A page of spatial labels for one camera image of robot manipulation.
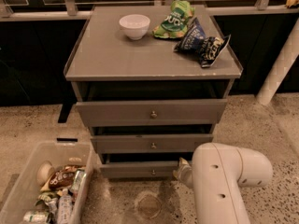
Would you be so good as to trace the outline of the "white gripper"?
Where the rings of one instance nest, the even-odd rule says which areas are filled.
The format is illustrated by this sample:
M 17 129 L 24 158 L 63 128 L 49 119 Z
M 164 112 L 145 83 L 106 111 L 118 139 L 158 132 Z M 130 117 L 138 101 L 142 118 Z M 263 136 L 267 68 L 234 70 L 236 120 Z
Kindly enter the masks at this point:
M 189 162 L 183 158 L 179 158 L 178 166 L 178 170 L 173 171 L 174 178 L 191 189 L 193 187 L 192 167 L 190 166 Z

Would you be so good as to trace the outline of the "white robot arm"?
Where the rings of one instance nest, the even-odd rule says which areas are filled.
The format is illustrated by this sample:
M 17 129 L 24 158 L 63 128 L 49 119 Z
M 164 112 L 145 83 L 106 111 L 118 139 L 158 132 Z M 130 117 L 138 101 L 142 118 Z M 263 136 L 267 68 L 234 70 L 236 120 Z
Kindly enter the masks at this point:
M 219 143 L 205 143 L 181 158 L 174 177 L 193 190 L 199 224 L 250 224 L 240 189 L 264 187 L 273 167 L 261 152 Z

